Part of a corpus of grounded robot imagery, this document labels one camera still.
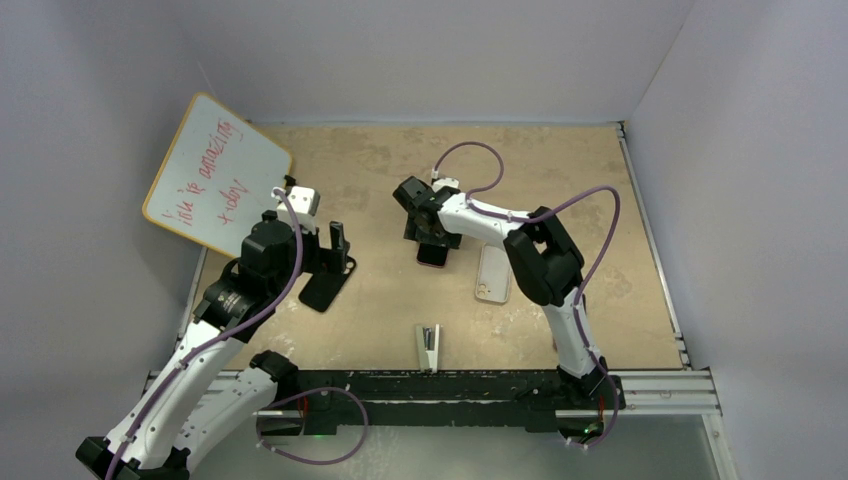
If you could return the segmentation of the purple smartphone black screen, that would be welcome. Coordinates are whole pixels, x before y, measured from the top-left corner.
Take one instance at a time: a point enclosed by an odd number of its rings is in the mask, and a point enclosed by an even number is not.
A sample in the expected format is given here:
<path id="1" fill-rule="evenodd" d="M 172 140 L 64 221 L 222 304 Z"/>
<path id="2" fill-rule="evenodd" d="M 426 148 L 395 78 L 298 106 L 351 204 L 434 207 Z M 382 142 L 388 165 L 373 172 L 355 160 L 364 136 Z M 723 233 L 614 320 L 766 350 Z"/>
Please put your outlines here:
<path id="1" fill-rule="evenodd" d="M 425 266 L 443 268 L 446 265 L 450 248 L 442 245 L 420 243 L 416 253 L 416 261 Z"/>

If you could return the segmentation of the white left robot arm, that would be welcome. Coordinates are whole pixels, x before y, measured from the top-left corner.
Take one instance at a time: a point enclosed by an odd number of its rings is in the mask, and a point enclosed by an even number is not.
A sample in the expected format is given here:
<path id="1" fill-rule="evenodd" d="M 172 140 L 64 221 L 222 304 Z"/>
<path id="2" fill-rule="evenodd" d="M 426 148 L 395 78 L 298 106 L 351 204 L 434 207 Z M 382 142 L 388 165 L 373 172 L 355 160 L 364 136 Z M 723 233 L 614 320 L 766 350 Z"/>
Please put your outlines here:
<path id="1" fill-rule="evenodd" d="M 312 218 L 268 210 L 203 292 L 172 357 L 131 411 L 104 436 L 85 438 L 76 459 L 98 479 L 187 479 L 210 450 L 254 412 L 308 404 L 299 368 L 271 350 L 212 399 L 208 387 L 275 313 L 301 274 L 326 310 L 356 267 L 342 223 L 320 244 Z"/>

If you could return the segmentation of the white phone case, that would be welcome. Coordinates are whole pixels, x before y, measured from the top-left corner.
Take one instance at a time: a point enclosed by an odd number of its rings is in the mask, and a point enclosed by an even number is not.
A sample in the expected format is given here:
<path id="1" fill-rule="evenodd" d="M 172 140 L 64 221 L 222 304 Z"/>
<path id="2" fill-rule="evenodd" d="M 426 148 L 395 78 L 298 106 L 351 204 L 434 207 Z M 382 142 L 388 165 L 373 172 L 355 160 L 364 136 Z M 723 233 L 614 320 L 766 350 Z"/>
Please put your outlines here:
<path id="1" fill-rule="evenodd" d="M 484 244 L 481 248 L 476 277 L 475 298 L 503 305 L 511 291 L 511 267 L 507 254 L 496 246 Z"/>

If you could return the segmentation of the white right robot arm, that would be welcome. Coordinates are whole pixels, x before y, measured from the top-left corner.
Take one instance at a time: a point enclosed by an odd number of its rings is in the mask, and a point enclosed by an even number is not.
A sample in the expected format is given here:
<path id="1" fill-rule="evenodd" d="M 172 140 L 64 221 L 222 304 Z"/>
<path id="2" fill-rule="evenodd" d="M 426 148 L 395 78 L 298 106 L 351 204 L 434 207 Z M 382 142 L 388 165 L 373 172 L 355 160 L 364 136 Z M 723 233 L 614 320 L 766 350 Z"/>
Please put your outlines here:
<path id="1" fill-rule="evenodd" d="M 555 211 L 516 211 L 474 201 L 449 183 L 410 176 L 393 191 L 406 212 L 404 236 L 445 252 L 471 237 L 503 252 L 521 293 L 541 308 L 557 347 L 564 399 L 576 407 L 590 402 L 624 405 L 588 325 L 585 259 Z"/>

